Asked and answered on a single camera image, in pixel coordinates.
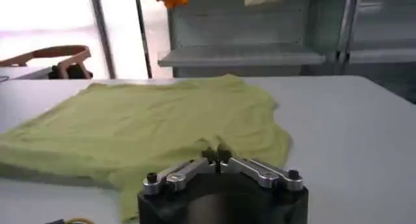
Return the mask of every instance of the table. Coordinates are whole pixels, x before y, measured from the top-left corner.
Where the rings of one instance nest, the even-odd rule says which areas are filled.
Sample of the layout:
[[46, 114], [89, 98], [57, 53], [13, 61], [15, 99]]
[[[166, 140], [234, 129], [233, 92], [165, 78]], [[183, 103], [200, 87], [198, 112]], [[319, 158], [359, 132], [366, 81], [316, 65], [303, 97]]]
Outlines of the table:
[[[416, 106], [361, 77], [244, 78], [279, 103], [274, 118], [292, 136], [287, 168], [309, 188], [309, 223], [414, 223]], [[75, 95], [92, 81], [0, 85], [0, 132]], [[174, 80], [103, 81], [170, 84]], [[119, 223], [117, 193], [0, 179], [0, 223], [84, 216]]]
[[13, 79], [47, 79], [51, 66], [0, 67], [0, 76]]

